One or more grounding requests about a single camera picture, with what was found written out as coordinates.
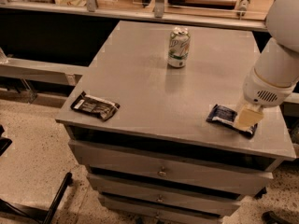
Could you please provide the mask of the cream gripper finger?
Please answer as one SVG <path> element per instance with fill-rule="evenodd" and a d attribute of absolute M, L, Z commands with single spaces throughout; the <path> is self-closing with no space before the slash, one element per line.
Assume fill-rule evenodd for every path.
<path fill-rule="evenodd" d="M 240 131 L 247 131 L 263 119 L 263 107 L 248 102 L 244 97 L 239 99 L 235 111 L 236 117 L 233 127 Z"/>

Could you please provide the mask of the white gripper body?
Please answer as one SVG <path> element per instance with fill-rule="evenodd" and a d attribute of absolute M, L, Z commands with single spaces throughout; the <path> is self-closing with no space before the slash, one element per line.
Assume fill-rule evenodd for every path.
<path fill-rule="evenodd" d="M 252 68 L 243 84 L 243 96 L 250 104 L 274 107 L 291 95 L 295 85 L 295 68 L 282 68 L 280 71 L 266 69 L 264 75 Z"/>

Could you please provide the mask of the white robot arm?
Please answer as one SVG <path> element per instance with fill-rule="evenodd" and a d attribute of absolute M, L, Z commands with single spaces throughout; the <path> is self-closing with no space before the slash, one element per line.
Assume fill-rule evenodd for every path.
<path fill-rule="evenodd" d="M 234 127 L 248 130 L 281 105 L 299 81 L 299 0 L 275 0 L 266 16 L 271 38 L 243 83 Z"/>

